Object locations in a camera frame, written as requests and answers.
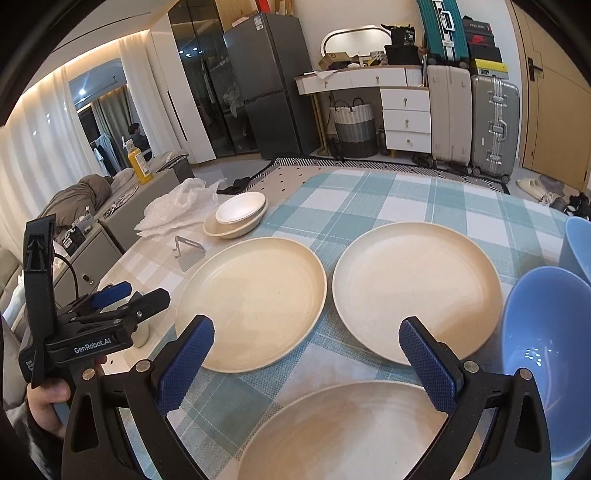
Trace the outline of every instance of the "wooden door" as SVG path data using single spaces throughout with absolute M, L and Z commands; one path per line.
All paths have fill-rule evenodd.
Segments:
M 591 159 L 591 87 L 554 39 L 514 8 L 529 77 L 523 166 L 585 190 Z

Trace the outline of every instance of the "dresser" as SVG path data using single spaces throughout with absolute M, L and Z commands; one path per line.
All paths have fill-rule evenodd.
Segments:
M 317 95 L 333 90 L 376 87 L 382 98 L 388 149 L 431 153 L 431 106 L 429 89 L 423 87 L 421 67 L 391 65 L 315 72 L 296 77 L 295 82 L 300 95 L 312 97 L 323 146 L 321 155 L 326 155 L 328 150 L 326 123 Z
M 382 88 L 380 93 L 388 149 L 431 153 L 429 90 L 422 87 Z

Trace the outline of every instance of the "mirror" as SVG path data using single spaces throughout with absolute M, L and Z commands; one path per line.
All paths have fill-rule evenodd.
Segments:
M 392 39 L 388 30 L 377 25 L 335 30 L 325 36 L 320 45 L 322 56 L 327 53 L 346 52 L 349 57 L 369 57 L 373 51 L 384 51 Z

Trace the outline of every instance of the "tablecloth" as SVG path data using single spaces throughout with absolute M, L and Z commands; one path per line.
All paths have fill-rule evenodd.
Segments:
M 391 222 L 425 221 L 450 227 L 489 255 L 506 298 L 527 271 L 558 263 L 566 219 L 536 203 L 448 180 L 362 170 L 311 178 L 241 240 L 281 236 L 307 245 L 318 255 L 326 269 L 329 293 L 316 327 L 292 353 L 258 371 L 228 375 L 201 369 L 181 409 L 168 415 L 170 423 L 210 479 L 233 480 L 250 438 L 298 398 L 351 381 L 418 383 L 412 368 L 388 362 L 362 346 L 336 312 L 330 292 L 335 265 L 363 233 Z M 137 289 L 162 287 L 171 292 L 171 307 L 154 322 L 153 341 L 158 345 L 126 357 L 130 366 L 144 353 L 153 358 L 176 338 L 174 315 L 191 273 L 175 268 L 170 250 L 162 245 L 146 242 L 142 248 L 126 254 L 102 282 L 126 280 Z M 129 415 L 125 423 L 146 475 L 159 478 Z

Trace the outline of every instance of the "juice bottle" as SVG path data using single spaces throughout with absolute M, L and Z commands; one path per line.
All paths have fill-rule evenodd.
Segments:
M 139 182 L 141 184 L 148 183 L 154 178 L 154 176 L 152 175 L 152 172 L 150 172 L 150 168 L 148 167 L 142 152 L 134 145 L 133 140 L 128 140 L 125 143 L 125 146 L 129 152 L 127 158 L 129 159 L 131 166 L 134 168 L 135 174 L 139 178 Z

